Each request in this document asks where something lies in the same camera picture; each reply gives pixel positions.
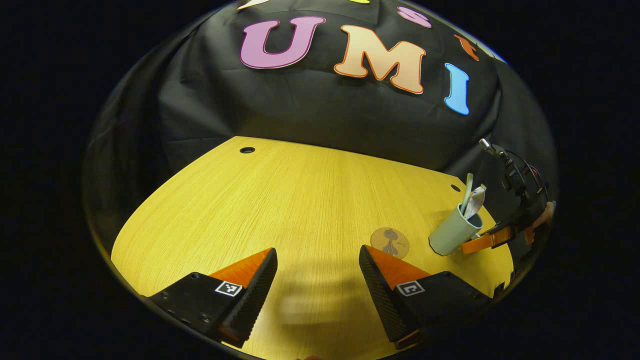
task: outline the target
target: cork coaster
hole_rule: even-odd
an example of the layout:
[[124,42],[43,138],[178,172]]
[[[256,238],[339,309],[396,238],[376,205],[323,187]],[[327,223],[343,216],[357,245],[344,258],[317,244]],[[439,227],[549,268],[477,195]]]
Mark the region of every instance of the cork coaster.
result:
[[409,240],[396,229],[381,227],[371,235],[371,246],[402,259],[409,253]]

